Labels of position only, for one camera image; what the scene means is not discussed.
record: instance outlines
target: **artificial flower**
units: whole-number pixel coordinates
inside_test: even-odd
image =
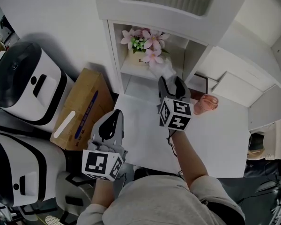
[[[157,63],[163,63],[163,59],[158,57],[161,54],[161,50],[152,51],[151,49],[146,50],[146,56],[142,58],[143,62],[149,62],[150,66],[154,66]]]
[[[165,40],[169,38],[168,33],[161,34],[162,32],[150,29],[150,32],[143,30],[142,34],[147,41],[144,44],[144,48],[148,49],[153,45],[155,50],[160,50],[165,46]]]
[[[129,32],[126,30],[122,31],[123,33],[123,39],[121,40],[121,44],[128,44],[128,49],[130,50],[132,48],[133,43],[135,42],[135,36],[139,36],[141,34],[141,30],[134,31],[133,29],[130,29]]]

